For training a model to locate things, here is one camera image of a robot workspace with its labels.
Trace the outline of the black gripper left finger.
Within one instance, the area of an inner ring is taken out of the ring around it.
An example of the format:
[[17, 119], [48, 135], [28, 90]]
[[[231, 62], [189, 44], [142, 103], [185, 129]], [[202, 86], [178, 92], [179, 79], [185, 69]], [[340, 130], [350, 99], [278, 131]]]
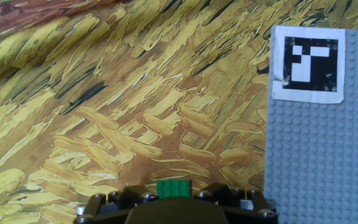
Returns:
[[158, 200], [155, 192], [141, 185], [127, 186], [123, 190], [108, 194], [92, 195], [86, 203], [77, 206], [74, 224], [103, 223], [110, 221], [123, 222], [129, 212], [137, 205]]

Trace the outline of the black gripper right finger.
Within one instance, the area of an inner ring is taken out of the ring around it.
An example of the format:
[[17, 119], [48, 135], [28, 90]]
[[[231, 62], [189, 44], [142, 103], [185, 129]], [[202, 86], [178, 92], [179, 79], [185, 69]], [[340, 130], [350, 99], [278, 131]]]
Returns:
[[193, 198], [208, 202], [226, 223], [278, 224], [278, 214], [259, 190], [244, 190], [219, 182], [195, 192]]

